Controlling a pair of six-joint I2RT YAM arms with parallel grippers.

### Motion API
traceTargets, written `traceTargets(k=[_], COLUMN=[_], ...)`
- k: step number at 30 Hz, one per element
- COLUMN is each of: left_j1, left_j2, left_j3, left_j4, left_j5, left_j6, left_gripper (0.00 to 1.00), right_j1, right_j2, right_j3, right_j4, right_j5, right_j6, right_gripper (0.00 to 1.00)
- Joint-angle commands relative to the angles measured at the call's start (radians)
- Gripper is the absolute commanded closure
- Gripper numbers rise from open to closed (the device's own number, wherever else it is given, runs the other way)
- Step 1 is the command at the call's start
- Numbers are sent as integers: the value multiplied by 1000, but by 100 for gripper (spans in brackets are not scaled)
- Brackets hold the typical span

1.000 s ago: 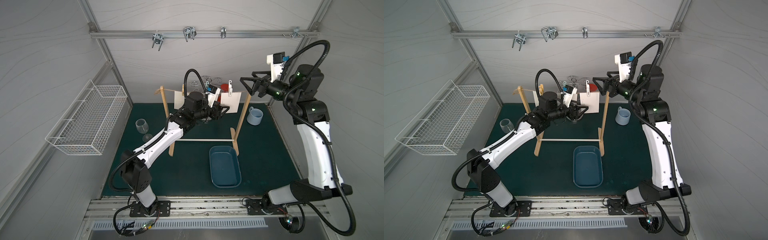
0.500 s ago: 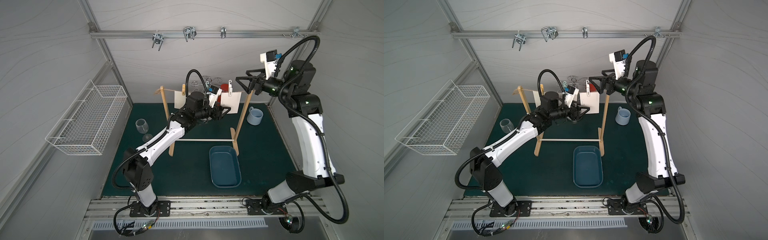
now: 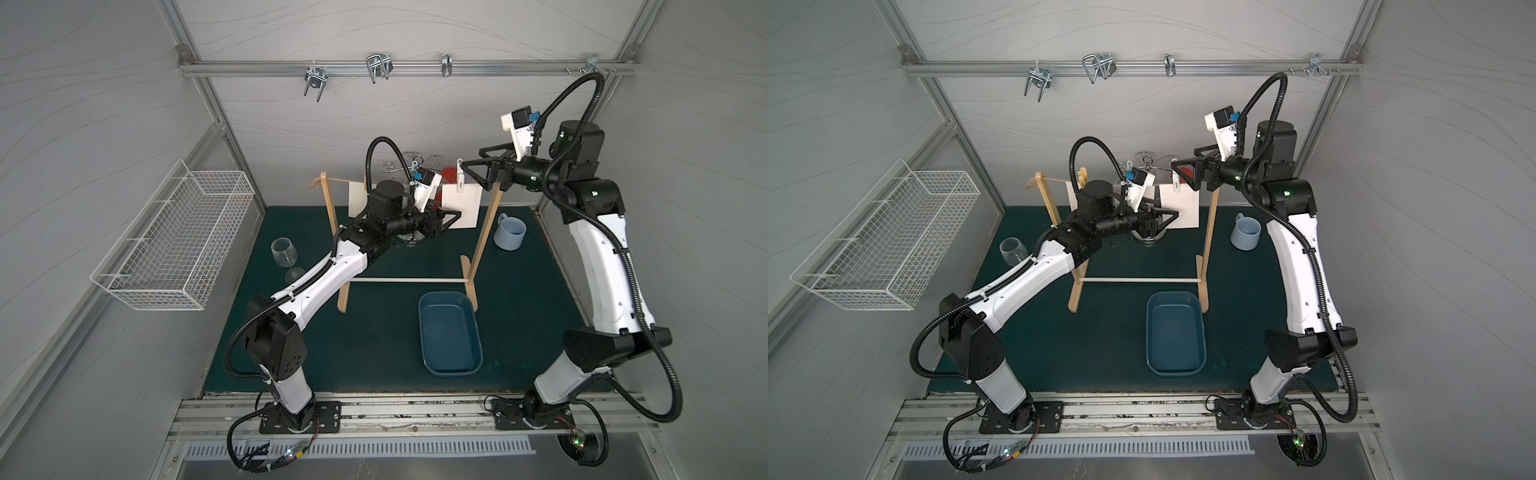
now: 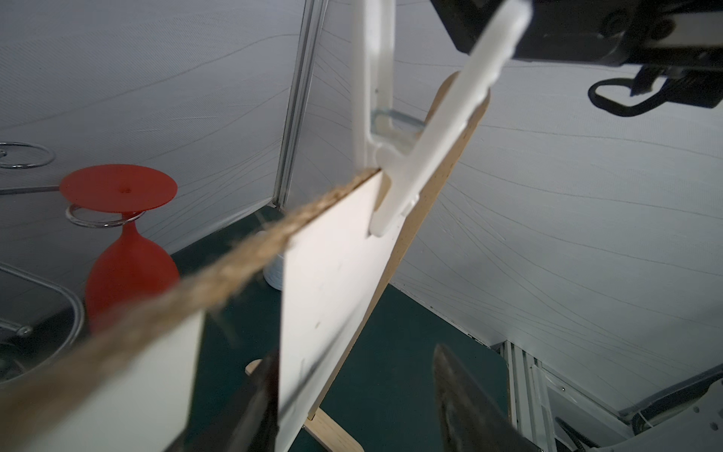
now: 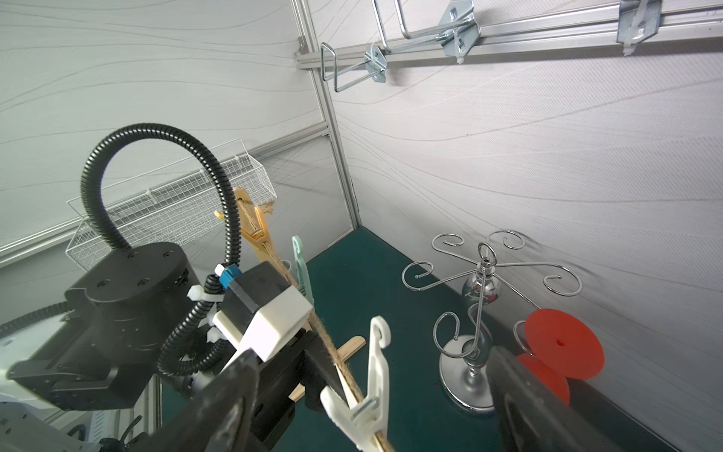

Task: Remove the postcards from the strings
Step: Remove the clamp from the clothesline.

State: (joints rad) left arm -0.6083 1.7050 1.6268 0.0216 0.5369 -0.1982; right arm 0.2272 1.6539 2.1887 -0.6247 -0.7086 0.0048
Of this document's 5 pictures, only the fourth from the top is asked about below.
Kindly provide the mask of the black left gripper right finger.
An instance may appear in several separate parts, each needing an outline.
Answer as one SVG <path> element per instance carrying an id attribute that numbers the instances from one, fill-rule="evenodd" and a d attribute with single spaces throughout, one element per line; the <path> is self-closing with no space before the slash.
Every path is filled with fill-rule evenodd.
<path id="1" fill-rule="evenodd" d="M 537 451 L 505 418 L 457 356 L 443 344 L 433 354 L 435 400 L 445 451 Z"/>

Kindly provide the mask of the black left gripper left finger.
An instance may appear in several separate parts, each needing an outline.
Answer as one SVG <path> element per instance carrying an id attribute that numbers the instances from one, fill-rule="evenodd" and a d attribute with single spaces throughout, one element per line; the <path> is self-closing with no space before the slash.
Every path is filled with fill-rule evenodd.
<path id="1" fill-rule="evenodd" d="M 169 451 L 272 451 L 279 433 L 280 352 L 274 350 L 252 370 L 214 422 L 191 444 L 181 433 Z"/>

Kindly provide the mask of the white clothespin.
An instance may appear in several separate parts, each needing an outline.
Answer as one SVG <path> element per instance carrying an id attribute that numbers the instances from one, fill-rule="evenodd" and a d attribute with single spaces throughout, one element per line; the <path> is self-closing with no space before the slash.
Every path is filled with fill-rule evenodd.
<path id="1" fill-rule="evenodd" d="M 369 233 L 384 237 L 487 99 L 533 18 L 529 1 L 491 1 L 480 30 L 461 2 L 357 1 L 352 16 L 352 142 L 381 171 Z"/>

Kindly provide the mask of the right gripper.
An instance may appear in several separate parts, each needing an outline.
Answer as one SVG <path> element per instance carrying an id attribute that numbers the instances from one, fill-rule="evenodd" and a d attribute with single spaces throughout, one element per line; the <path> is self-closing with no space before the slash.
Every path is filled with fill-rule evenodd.
<path id="1" fill-rule="evenodd" d="M 435 1 L 457 50 L 499 41 L 505 58 L 598 66 L 719 67 L 719 1 Z"/>

